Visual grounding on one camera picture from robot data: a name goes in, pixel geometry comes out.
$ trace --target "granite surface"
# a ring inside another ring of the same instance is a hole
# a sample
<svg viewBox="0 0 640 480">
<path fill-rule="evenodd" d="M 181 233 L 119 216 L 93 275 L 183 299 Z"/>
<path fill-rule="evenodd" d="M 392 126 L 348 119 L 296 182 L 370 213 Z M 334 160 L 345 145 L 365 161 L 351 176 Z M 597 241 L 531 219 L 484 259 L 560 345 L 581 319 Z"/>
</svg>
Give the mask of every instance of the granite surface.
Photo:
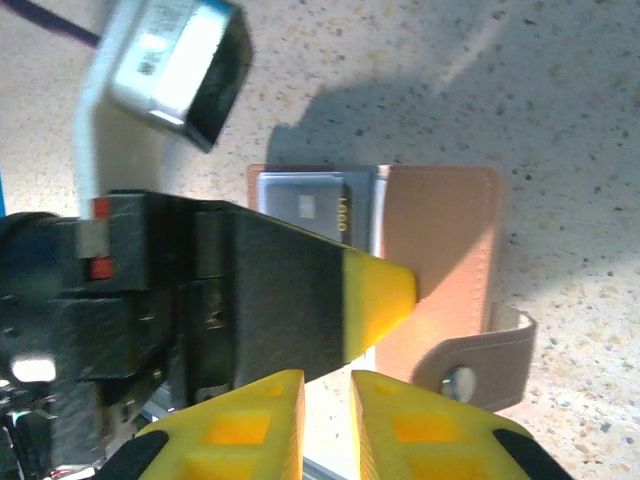
<svg viewBox="0 0 640 480">
<path fill-rule="evenodd" d="M 250 163 L 491 165 L 511 192 L 496 298 L 540 322 L 523 423 L 576 478 L 640 476 L 640 2 L 246 0 L 256 56 L 218 147 L 166 187 L 245 203 Z M 109 2 L 41 4 L 99 32 Z M 91 51 L 0 11 L 10 211 L 73 214 Z M 306 452 L 353 477 L 347 369 L 307 391 Z"/>
</svg>

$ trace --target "red marking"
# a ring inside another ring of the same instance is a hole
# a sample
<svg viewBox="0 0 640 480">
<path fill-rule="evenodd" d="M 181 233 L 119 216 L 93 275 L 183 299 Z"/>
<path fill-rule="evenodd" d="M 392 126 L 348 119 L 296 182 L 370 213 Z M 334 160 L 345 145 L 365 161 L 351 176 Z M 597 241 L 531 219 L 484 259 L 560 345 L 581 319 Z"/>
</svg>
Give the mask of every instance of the red marking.
<svg viewBox="0 0 640 480">
<path fill-rule="evenodd" d="M 93 216 L 97 220 L 107 220 L 111 215 L 111 201 L 109 197 L 96 198 L 93 200 Z"/>
<path fill-rule="evenodd" d="M 113 258 L 99 257 L 90 261 L 91 280 L 108 280 L 113 277 Z"/>
</svg>

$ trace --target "black cable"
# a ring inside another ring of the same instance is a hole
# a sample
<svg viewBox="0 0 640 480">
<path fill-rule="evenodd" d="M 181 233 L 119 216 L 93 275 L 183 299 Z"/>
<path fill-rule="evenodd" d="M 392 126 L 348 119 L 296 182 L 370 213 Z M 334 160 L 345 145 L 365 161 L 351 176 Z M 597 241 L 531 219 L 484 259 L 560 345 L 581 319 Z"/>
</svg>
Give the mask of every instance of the black cable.
<svg viewBox="0 0 640 480">
<path fill-rule="evenodd" d="M 64 35 L 87 47 L 96 48 L 100 36 L 56 15 L 30 0 L 0 0 L 0 5 L 25 20 L 57 35 Z"/>
</svg>

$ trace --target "speckled countertop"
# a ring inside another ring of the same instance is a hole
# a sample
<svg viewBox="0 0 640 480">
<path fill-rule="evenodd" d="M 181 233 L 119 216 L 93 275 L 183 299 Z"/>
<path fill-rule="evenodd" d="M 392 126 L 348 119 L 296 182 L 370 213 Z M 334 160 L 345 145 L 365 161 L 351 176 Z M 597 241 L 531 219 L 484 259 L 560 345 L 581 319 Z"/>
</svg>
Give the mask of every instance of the speckled countertop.
<svg viewBox="0 0 640 480">
<path fill-rule="evenodd" d="M 99 32 L 108 2 L 43 5 Z M 247 0 L 256 58 L 214 152 L 167 188 L 246 201 L 250 163 L 492 165 L 496 297 L 540 334 L 522 422 L 576 478 L 640 476 L 640 2 Z M 0 12 L 8 208 L 72 214 L 91 52 Z M 353 476 L 347 372 L 309 385 L 307 454 Z"/>
</svg>

